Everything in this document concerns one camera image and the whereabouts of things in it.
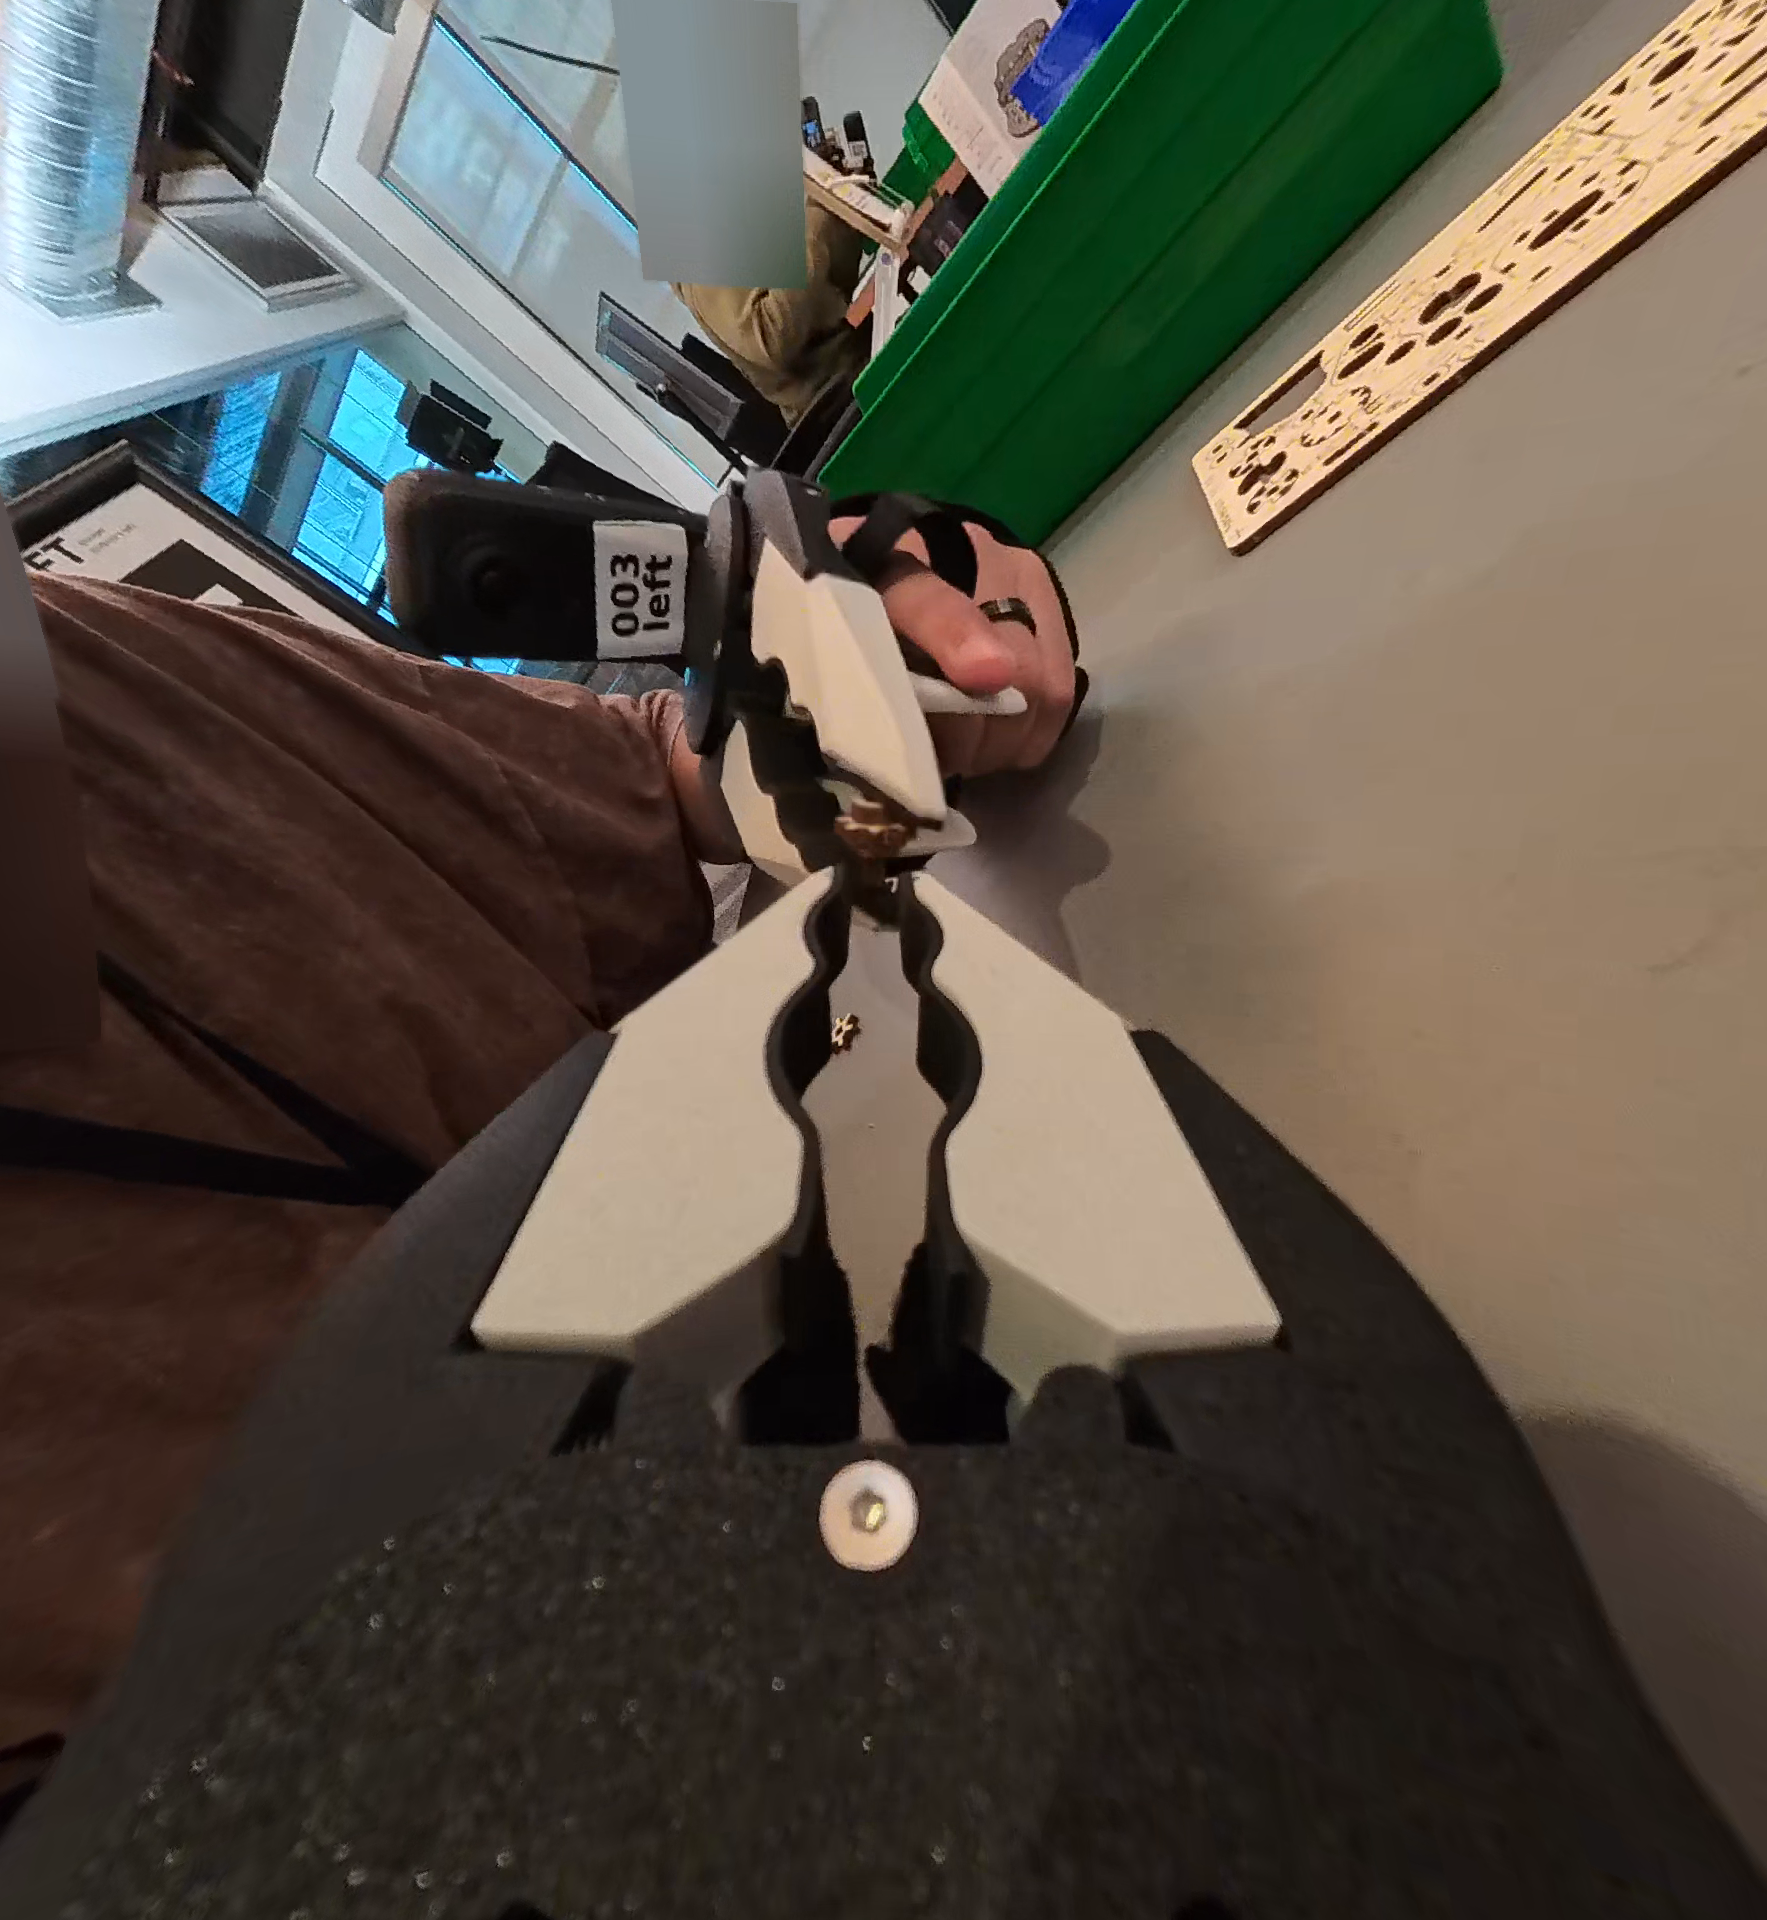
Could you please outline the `person's left hand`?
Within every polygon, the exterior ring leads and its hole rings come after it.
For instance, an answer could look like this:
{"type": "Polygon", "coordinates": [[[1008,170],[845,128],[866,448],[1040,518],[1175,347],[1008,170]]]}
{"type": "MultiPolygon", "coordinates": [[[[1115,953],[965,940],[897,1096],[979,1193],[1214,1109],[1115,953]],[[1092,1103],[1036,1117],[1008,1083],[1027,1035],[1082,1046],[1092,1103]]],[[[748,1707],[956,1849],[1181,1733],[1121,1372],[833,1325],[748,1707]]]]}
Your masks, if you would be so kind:
{"type": "Polygon", "coordinates": [[[885,587],[885,607],[904,646],[962,692],[988,699],[1015,688],[1025,711],[1008,717],[934,715],[928,730],[945,776],[975,780],[1040,767],[1059,747],[1079,702],[1073,621],[1046,558],[968,526],[977,556],[975,589],[934,577],[919,532],[885,587]]]}

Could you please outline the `laser-cut plywood parts sheet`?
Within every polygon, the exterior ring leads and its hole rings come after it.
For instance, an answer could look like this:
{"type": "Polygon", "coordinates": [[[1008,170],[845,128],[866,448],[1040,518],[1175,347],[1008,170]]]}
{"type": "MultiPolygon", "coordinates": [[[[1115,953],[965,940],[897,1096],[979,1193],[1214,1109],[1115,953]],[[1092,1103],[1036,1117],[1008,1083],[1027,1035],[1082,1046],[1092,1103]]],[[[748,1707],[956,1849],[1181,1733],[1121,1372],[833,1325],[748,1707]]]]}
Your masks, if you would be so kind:
{"type": "Polygon", "coordinates": [[[1688,4],[1193,462],[1243,556],[1767,144],[1767,1],[1688,4]]]}

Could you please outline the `person's brown clothed torso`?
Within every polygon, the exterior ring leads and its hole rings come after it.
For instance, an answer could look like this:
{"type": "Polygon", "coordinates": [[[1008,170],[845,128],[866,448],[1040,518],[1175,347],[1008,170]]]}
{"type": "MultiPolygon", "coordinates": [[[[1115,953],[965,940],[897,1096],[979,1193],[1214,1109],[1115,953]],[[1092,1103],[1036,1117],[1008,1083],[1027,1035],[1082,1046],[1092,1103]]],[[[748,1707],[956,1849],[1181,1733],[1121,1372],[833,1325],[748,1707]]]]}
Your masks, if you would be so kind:
{"type": "Polygon", "coordinates": [[[215,1452],[389,1212],[0,1165],[0,1799],[112,1676],[215,1452]]]}

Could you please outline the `silver air duct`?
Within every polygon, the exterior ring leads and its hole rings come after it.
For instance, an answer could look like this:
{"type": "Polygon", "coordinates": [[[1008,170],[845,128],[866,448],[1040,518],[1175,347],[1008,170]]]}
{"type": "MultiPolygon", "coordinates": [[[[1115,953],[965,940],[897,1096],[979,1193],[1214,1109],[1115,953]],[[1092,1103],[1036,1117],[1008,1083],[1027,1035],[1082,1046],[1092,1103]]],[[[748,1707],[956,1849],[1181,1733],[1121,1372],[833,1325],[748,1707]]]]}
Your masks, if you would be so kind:
{"type": "Polygon", "coordinates": [[[151,311],[127,227],[157,1],[0,1],[0,286],[59,323],[151,311]]]}

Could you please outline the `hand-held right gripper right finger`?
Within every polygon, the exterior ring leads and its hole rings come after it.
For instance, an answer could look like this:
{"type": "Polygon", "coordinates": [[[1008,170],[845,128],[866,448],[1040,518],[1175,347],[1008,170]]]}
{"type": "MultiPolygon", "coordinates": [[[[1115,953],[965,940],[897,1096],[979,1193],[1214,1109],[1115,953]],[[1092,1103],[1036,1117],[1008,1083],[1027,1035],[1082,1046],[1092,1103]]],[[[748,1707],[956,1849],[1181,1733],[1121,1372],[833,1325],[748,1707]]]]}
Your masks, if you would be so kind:
{"type": "Polygon", "coordinates": [[[899,898],[943,1116],[892,1405],[1006,1407],[1059,1368],[1273,1344],[1281,1311],[1127,1020],[938,882],[899,898]]]}

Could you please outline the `green plastic bin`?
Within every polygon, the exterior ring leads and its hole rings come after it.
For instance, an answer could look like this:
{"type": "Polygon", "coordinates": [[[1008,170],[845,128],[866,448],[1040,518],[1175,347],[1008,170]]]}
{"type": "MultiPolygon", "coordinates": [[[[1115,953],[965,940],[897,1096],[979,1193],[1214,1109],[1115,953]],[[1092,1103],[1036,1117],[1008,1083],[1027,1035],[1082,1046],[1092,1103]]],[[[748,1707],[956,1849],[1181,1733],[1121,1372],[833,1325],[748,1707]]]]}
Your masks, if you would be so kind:
{"type": "Polygon", "coordinates": [[[1500,83],[1483,1],[1146,1],[856,385],[836,497],[1040,544],[1500,83]]]}

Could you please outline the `person's left forearm brown sleeve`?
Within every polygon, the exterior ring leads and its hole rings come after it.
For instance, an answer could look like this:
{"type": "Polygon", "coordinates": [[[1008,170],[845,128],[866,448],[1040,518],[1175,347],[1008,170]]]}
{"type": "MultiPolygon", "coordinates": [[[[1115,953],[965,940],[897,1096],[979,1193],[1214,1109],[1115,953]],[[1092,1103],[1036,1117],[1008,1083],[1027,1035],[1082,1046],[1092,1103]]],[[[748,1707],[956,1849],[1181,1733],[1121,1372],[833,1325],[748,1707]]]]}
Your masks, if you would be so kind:
{"type": "Polygon", "coordinates": [[[102,947],[418,1165],[713,947],[677,695],[148,589],[30,590],[102,947]]]}

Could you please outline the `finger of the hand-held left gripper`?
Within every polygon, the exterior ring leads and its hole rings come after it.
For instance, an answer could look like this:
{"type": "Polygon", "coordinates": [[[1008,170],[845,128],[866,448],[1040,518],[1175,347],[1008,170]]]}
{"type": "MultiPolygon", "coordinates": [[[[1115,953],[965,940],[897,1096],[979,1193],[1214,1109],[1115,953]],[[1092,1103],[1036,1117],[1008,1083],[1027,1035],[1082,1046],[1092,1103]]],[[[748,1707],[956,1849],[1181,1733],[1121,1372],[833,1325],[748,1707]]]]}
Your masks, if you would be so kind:
{"type": "Polygon", "coordinates": [[[721,794],[750,863],[774,883],[805,883],[838,865],[838,799],[786,749],[763,760],[751,733],[730,733],[721,794]]]}
{"type": "Polygon", "coordinates": [[[842,558],[795,560],[763,544],[751,585],[751,739],[761,764],[786,749],[829,785],[914,817],[916,841],[951,841],[923,673],[903,655],[882,595],[842,558]]]}

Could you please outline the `white instruction sheet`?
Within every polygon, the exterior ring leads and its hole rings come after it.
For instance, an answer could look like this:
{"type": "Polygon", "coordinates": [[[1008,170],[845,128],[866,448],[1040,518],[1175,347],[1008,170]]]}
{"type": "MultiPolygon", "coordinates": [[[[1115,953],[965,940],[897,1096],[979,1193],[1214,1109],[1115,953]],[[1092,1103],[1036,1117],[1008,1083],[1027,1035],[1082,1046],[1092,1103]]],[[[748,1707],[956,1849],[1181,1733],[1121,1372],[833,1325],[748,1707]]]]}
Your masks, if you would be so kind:
{"type": "Polygon", "coordinates": [[[1017,82],[1061,15],[1056,1],[969,4],[919,93],[919,107],[989,196],[1008,180],[1040,130],[1017,96],[1017,82]]]}

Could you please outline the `blue box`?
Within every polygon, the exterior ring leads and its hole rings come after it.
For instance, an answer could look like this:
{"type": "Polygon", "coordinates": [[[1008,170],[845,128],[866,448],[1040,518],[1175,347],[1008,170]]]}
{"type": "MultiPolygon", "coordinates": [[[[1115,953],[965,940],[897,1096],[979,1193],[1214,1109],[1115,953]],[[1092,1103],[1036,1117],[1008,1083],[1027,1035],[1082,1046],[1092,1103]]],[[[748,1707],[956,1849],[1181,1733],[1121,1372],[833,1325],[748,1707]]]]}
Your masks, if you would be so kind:
{"type": "Polygon", "coordinates": [[[1071,1],[1036,56],[1013,83],[1038,133],[1070,135],[1095,118],[1127,83],[1179,1],[1071,1]]]}

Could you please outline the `cluttered background desk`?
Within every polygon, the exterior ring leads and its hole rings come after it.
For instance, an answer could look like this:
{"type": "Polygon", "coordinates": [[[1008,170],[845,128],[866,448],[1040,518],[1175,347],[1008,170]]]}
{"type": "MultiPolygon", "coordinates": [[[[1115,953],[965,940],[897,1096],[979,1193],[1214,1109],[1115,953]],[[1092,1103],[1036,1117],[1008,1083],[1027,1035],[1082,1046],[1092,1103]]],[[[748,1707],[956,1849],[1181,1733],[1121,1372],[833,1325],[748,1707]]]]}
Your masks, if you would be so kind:
{"type": "Polygon", "coordinates": [[[800,101],[806,200],[897,262],[897,298],[916,299],[964,243],[988,197],[964,161],[908,196],[876,170],[866,121],[852,111],[838,128],[818,100],[800,101]]]}

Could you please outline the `large glass window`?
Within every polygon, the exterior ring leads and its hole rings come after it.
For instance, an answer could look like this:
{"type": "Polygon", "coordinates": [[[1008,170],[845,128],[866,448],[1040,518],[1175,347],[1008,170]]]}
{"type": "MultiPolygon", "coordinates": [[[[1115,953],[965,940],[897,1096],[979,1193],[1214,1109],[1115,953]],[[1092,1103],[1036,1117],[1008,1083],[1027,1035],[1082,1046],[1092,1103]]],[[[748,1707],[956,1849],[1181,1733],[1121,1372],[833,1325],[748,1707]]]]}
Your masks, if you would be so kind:
{"type": "Polygon", "coordinates": [[[436,4],[381,178],[529,303],[635,291],[613,4],[436,4]]]}

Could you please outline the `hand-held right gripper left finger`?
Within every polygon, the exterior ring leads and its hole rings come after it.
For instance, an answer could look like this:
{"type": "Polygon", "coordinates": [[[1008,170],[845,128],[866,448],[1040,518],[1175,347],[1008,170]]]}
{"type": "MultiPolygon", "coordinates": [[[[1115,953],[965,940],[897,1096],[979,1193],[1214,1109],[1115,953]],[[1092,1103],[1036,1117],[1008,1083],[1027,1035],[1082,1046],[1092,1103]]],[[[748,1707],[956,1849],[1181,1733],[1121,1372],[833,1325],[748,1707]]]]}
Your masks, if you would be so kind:
{"type": "Polygon", "coordinates": [[[860,1431],[805,1103],[849,930],[817,874],[618,1023],[471,1321],[482,1350],[624,1362],[741,1431],[860,1431]]]}

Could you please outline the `black desk monitor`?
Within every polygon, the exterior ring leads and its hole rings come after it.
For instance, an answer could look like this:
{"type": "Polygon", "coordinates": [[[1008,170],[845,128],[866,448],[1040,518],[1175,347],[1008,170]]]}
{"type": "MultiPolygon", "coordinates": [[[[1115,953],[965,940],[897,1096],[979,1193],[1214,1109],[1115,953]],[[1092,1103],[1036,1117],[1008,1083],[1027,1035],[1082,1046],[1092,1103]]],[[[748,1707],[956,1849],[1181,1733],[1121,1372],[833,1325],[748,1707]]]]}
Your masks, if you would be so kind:
{"type": "Polygon", "coordinates": [[[755,414],[761,395],[730,360],[702,344],[673,344],[607,291],[597,302],[595,347],[657,407],[695,428],[714,451],[735,462],[754,454],[743,430],[751,430],[751,439],[761,431],[755,414]]]}

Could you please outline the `framed black-white poster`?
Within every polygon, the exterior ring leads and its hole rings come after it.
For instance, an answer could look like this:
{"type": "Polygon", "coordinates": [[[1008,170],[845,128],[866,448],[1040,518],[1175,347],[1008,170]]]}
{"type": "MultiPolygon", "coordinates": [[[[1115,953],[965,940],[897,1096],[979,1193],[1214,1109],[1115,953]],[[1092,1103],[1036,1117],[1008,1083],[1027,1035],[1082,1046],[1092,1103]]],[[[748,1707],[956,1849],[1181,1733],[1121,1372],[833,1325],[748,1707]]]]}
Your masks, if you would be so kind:
{"type": "Polygon", "coordinates": [[[128,442],[18,493],[7,500],[7,514],[34,571],[148,589],[190,604],[291,612],[331,630],[398,644],[391,621],[128,442]]]}

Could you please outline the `white ceiling vent grille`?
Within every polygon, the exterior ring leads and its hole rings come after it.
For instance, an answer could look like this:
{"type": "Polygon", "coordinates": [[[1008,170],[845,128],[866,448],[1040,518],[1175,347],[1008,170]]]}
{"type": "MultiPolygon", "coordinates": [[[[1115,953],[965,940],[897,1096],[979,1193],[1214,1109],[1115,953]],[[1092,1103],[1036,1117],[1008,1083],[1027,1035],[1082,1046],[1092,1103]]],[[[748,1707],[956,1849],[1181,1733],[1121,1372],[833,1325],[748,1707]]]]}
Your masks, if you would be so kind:
{"type": "Polygon", "coordinates": [[[269,313],[360,291],[354,273],[258,197],[169,201],[160,218],[269,313]]]}

